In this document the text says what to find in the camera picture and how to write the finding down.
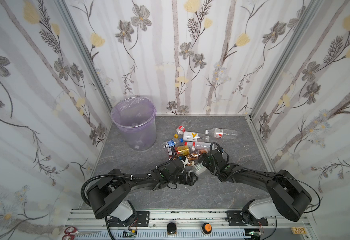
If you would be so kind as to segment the orange knob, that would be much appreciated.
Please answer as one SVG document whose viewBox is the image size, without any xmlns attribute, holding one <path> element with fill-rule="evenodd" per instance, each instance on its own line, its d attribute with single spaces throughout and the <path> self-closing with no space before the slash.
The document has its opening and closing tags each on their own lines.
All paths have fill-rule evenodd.
<svg viewBox="0 0 350 240">
<path fill-rule="evenodd" d="M 202 232 L 205 234 L 205 235 L 209 235 L 212 233 L 212 225 L 210 223 L 203 223 L 202 225 Z"/>
</svg>

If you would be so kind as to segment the clear bottle green label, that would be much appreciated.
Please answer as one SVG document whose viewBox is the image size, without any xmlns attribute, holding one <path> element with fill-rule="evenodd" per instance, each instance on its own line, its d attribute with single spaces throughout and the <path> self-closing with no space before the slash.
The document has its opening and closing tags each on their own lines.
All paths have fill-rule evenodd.
<svg viewBox="0 0 350 240">
<path fill-rule="evenodd" d="M 206 170 L 207 168 L 205 166 L 203 166 L 202 164 L 197 164 L 193 166 L 192 172 L 195 173 L 197 176 L 199 176 L 202 173 L 204 173 Z"/>
</svg>

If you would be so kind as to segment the clear bottle red white label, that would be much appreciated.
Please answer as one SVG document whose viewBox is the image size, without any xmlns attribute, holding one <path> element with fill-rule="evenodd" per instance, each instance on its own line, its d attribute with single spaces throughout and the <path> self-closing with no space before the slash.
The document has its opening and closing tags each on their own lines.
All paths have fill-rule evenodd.
<svg viewBox="0 0 350 240">
<path fill-rule="evenodd" d="M 232 140 L 238 137 L 238 132 L 232 129 L 213 128 L 205 130 L 205 134 L 215 139 Z"/>
</svg>

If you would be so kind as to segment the brown coffee bottle upper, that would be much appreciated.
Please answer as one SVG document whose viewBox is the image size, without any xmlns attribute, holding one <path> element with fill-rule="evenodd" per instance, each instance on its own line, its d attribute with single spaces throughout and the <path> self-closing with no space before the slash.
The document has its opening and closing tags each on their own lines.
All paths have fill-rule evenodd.
<svg viewBox="0 0 350 240">
<path fill-rule="evenodd" d="M 192 153 L 190 153 L 187 158 L 191 161 L 197 161 L 199 159 L 199 157 L 203 154 L 206 154 L 207 151 L 205 149 L 203 150 L 197 150 L 197 151 L 194 151 Z"/>
</svg>

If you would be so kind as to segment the small wooden tag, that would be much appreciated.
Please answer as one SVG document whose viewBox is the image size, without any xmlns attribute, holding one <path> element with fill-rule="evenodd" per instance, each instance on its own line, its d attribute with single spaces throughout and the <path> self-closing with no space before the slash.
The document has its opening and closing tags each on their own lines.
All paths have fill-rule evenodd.
<svg viewBox="0 0 350 240">
<path fill-rule="evenodd" d="M 294 235 L 306 235 L 307 231 L 303 227 L 291 227 L 290 228 Z"/>
</svg>

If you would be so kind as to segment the black knob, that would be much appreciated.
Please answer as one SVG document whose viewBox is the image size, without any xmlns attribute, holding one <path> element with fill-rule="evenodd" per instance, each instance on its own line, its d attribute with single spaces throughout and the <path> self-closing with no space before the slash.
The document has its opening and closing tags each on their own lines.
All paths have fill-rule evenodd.
<svg viewBox="0 0 350 240">
<path fill-rule="evenodd" d="M 177 233 L 177 225 L 175 223 L 168 223 L 166 230 L 168 235 L 174 235 Z"/>
</svg>

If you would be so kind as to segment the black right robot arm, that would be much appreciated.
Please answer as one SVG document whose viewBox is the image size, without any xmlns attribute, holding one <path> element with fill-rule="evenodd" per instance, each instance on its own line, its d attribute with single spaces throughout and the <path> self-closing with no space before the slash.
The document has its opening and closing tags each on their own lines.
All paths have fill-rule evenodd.
<svg viewBox="0 0 350 240">
<path fill-rule="evenodd" d="M 263 190 L 269 198 L 250 200 L 241 210 L 240 219 L 245 225 L 253 225 L 266 217 L 282 216 L 298 222 L 303 214 L 315 212 L 321 205 L 321 199 L 313 210 L 307 208 L 312 197 L 303 187 L 306 183 L 295 179 L 288 171 L 262 172 L 230 163 L 230 157 L 224 158 L 224 150 L 217 143 L 210 145 L 208 153 L 198 158 L 199 164 L 207 168 L 222 183 L 249 185 Z"/>
</svg>

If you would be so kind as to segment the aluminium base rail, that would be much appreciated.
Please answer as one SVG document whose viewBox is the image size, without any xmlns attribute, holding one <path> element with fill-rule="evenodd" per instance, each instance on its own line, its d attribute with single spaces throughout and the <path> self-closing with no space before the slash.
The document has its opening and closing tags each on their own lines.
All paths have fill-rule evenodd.
<svg viewBox="0 0 350 240">
<path fill-rule="evenodd" d="M 137 219 L 125 227 L 97 220 L 90 210 L 72 210 L 65 227 L 75 227 L 79 240 L 316 240 L 317 236 L 303 216 L 298 222 L 284 217 L 266 217 L 246 226 L 239 220 L 239 209 L 139 210 Z M 177 233 L 167 234 L 167 224 L 175 223 Z M 202 232 L 203 223 L 212 233 Z M 291 227 L 303 227 L 306 235 L 294 235 Z"/>
</svg>

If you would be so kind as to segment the red handled scissors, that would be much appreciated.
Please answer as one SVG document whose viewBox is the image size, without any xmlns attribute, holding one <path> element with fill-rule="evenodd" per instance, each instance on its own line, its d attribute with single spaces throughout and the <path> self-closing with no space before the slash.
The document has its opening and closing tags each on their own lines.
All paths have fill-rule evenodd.
<svg viewBox="0 0 350 240">
<path fill-rule="evenodd" d="M 75 236 L 79 233 L 77 228 L 68 227 L 64 230 L 64 235 L 62 236 L 62 240 L 74 240 Z"/>
</svg>

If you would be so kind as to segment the small bottle red white cap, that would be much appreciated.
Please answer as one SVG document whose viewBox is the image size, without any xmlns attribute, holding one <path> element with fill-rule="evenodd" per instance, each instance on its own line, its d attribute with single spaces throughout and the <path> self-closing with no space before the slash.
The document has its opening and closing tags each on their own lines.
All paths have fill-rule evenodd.
<svg viewBox="0 0 350 240">
<path fill-rule="evenodd" d="M 177 132 L 179 135 L 183 135 L 185 131 L 186 131 L 186 128 L 185 128 L 184 126 L 179 126 L 179 127 L 176 129 L 176 132 Z"/>
</svg>

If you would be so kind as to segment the clear bottle blue label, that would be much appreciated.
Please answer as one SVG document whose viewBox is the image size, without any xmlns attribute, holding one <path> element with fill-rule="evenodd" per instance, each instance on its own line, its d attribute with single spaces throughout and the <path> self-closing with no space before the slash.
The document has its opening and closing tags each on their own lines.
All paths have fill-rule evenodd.
<svg viewBox="0 0 350 240">
<path fill-rule="evenodd" d="M 162 148 L 163 149 L 170 149 L 171 147 L 179 147 L 182 146 L 184 144 L 184 140 L 183 139 L 172 139 L 169 141 L 166 141 L 162 144 Z"/>
</svg>

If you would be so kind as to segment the purple lined waste bin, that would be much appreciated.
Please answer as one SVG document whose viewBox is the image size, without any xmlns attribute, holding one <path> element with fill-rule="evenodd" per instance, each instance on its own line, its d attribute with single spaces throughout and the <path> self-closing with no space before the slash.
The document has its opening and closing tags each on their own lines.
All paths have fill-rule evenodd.
<svg viewBox="0 0 350 240">
<path fill-rule="evenodd" d="M 156 114 L 157 109 L 151 100 L 131 97 L 113 107 L 111 119 L 130 148 L 144 151 L 157 139 Z"/>
</svg>

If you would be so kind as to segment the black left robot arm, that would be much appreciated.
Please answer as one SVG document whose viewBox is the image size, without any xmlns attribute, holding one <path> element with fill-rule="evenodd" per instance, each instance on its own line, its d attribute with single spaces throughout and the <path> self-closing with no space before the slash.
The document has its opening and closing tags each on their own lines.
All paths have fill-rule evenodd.
<svg viewBox="0 0 350 240">
<path fill-rule="evenodd" d="M 179 159 L 157 166 L 147 174 L 123 174 L 114 169 L 105 175 L 86 180 L 81 187 L 83 202 L 90 206 L 96 219 L 110 216 L 132 191 L 156 191 L 168 185 L 193 186 L 199 180 L 195 173 L 187 172 Z"/>
</svg>

